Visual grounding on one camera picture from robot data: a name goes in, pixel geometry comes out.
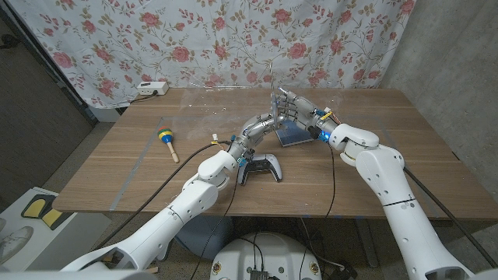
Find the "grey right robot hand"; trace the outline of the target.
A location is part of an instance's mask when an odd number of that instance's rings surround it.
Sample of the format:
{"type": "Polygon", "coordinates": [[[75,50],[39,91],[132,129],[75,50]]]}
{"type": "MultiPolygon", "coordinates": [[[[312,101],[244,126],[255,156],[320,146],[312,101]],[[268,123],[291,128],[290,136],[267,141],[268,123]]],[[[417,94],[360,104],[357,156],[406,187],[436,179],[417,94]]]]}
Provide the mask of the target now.
{"type": "Polygon", "coordinates": [[[323,142],[329,142],[331,133],[340,125],[330,108],[321,110],[305,97],[282,87],[275,96],[275,112],[284,121],[292,121],[307,131],[312,139],[323,142]]]}

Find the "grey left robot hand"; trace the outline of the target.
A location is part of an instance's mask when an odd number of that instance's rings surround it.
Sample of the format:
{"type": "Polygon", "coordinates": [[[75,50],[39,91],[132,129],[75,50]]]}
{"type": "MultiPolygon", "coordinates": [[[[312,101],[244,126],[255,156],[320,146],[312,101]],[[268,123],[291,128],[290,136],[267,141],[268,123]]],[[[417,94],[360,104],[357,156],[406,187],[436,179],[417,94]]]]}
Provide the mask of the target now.
{"type": "Polygon", "coordinates": [[[283,116],[273,117],[271,113],[252,117],[244,124],[228,153],[234,159],[240,158],[247,150],[255,148],[264,136],[274,131],[284,119],[283,116]]]}

